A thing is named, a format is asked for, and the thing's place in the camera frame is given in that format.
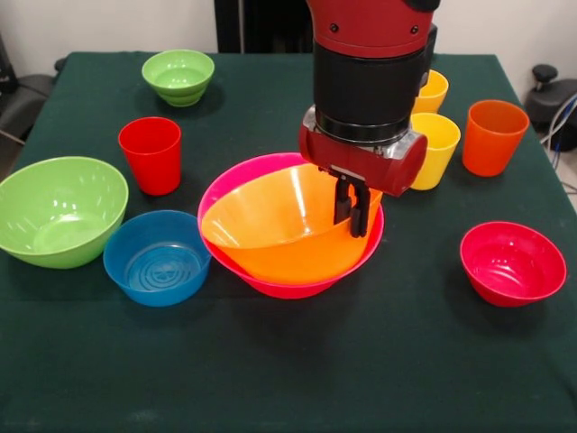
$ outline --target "table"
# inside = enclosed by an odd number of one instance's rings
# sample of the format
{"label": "table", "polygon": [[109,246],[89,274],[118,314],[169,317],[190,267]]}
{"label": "table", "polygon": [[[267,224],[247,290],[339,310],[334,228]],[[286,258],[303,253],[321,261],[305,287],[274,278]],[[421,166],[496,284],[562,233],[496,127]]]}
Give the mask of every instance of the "table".
{"label": "table", "polygon": [[[196,213],[209,183],[252,156],[296,151],[312,104],[309,55],[214,55],[197,106],[176,109],[140,78],[145,52],[74,53],[17,167],[60,156],[113,163],[126,218]],[[464,130],[483,98],[518,102],[493,56],[435,57]],[[116,144],[127,122],[183,129],[184,179],[149,198]],[[387,231],[324,294],[268,299],[213,262],[206,286],[167,309],[128,300],[101,259],[53,271],[0,254],[2,431],[547,431],[577,429],[577,218],[536,135],[507,172],[480,179],[459,146],[438,189],[385,198]],[[497,309],[459,260],[466,230],[505,219],[556,242],[569,279],[546,302]]]}

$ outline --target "black wrist cylinder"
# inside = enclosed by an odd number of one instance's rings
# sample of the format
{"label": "black wrist cylinder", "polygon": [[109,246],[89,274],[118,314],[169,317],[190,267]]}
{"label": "black wrist cylinder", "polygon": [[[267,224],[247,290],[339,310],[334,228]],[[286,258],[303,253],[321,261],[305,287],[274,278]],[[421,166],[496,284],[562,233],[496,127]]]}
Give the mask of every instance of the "black wrist cylinder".
{"label": "black wrist cylinder", "polygon": [[319,127],[348,142],[386,142],[408,129],[425,51],[392,59],[344,56],[315,44]]}

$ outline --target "pink bowl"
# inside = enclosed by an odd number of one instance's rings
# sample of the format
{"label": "pink bowl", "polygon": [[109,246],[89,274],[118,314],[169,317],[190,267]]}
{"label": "pink bowl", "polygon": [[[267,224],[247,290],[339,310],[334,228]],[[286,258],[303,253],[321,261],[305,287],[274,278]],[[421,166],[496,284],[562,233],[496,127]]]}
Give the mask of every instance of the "pink bowl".
{"label": "pink bowl", "polygon": [[[198,227],[200,228],[202,224],[202,218],[207,212],[207,210],[213,206],[213,204],[225,194],[228,194],[233,189],[240,187],[242,184],[264,176],[266,174],[272,173],[277,170],[286,169],[288,167],[294,167],[296,165],[301,165],[306,163],[306,161],[296,152],[288,153],[273,153],[269,155],[262,155],[256,158],[252,158],[247,161],[243,161],[231,169],[227,170],[221,174],[206,190],[205,195],[200,200],[200,206],[198,207]],[[385,214],[380,207],[379,213],[375,219],[374,225],[371,232],[369,233],[369,242],[365,248],[362,258],[347,272],[335,277],[331,280],[321,281],[315,284],[307,285],[284,285],[284,284],[274,284],[268,283],[266,281],[259,281],[253,278],[251,275],[246,273],[246,271],[231,260],[225,253],[223,253],[217,246],[208,242],[204,237],[203,242],[208,248],[208,251],[219,261],[225,268],[229,271],[234,272],[254,289],[263,293],[265,295],[271,296],[272,298],[279,299],[303,299],[328,289],[337,281],[341,280],[345,276],[351,274],[352,272],[363,266],[373,253],[377,250],[380,244],[380,239],[385,230]]]}
{"label": "pink bowl", "polygon": [[461,260],[473,288],[498,307],[521,307],[548,298],[567,277],[559,249],[532,228],[494,221],[471,229]]}

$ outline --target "light green bowl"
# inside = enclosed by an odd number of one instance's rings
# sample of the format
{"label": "light green bowl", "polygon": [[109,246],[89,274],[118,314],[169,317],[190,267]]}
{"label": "light green bowl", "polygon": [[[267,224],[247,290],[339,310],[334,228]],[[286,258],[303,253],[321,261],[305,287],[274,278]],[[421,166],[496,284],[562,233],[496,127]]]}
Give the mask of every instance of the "light green bowl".
{"label": "light green bowl", "polygon": [[171,50],[142,65],[142,77],[172,106],[192,106],[205,94],[215,63],[204,52]]}
{"label": "light green bowl", "polygon": [[81,266],[102,253],[127,203],[126,179],[106,162],[36,162],[0,183],[0,248],[45,268]]}

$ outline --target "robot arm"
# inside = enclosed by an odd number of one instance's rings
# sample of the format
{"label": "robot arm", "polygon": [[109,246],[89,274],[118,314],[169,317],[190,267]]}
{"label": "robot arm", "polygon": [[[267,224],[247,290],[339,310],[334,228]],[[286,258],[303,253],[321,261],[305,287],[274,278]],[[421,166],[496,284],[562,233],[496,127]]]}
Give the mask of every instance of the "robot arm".
{"label": "robot arm", "polygon": [[[415,180],[426,138],[410,115],[430,68],[440,0],[307,0],[315,30],[315,105],[299,148],[338,178],[334,222],[365,236],[369,188],[400,196]],[[351,206],[349,185],[356,204]]]}

